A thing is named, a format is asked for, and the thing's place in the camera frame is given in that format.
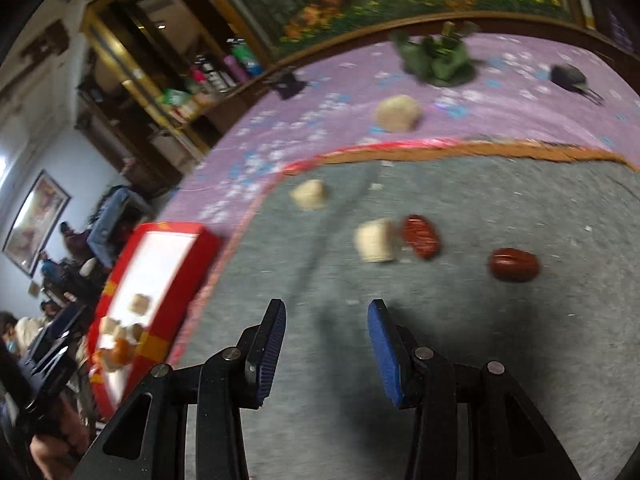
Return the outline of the person's left hand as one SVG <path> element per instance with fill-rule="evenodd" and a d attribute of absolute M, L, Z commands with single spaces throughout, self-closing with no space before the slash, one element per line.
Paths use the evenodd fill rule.
<path fill-rule="evenodd" d="M 50 432 L 35 434 L 30 441 L 29 452 L 43 478 L 69 479 L 78 463 L 72 454 L 87 451 L 89 430 L 65 396 L 60 396 L 53 404 L 51 416 L 58 437 Z"/>

